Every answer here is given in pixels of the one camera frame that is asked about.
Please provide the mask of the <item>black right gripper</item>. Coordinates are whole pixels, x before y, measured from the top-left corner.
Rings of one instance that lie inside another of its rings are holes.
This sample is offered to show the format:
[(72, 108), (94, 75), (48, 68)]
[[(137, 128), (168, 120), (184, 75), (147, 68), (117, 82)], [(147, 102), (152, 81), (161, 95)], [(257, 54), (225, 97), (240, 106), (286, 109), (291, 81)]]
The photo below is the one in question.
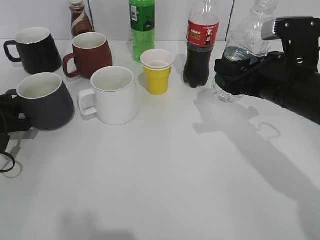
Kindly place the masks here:
[(270, 52), (250, 78), (251, 60), (217, 59), (215, 83), (234, 96), (268, 100), (316, 124), (320, 123), (320, 20), (279, 17), (276, 33), (283, 52)]

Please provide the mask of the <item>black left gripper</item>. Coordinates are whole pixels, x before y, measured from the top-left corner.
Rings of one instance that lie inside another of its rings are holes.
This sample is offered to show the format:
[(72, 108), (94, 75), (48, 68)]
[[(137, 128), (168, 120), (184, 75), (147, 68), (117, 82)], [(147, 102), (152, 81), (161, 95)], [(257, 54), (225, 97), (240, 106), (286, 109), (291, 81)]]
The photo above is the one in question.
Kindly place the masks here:
[(17, 91), (8, 90), (0, 96), (0, 152), (5, 152), (10, 140), (9, 133), (27, 132), (31, 129), (30, 118), (20, 118), (23, 114), (21, 98)]

